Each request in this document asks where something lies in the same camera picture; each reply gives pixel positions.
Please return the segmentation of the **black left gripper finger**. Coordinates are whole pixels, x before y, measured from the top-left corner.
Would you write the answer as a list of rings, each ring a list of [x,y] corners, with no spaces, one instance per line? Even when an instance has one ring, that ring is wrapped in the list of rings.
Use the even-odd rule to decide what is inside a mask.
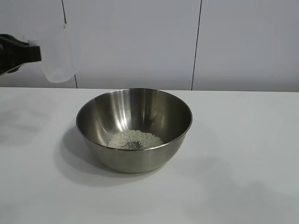
[[[27,42],[17,40],[11,35],[0,35],[0,67],[16,68],[25,63],[42,60],[39,46],[30,46]]]
[[[0,75],[3,76],[7,73],[14,73],[21,67],[21,64],[10,63],[0,63]]]

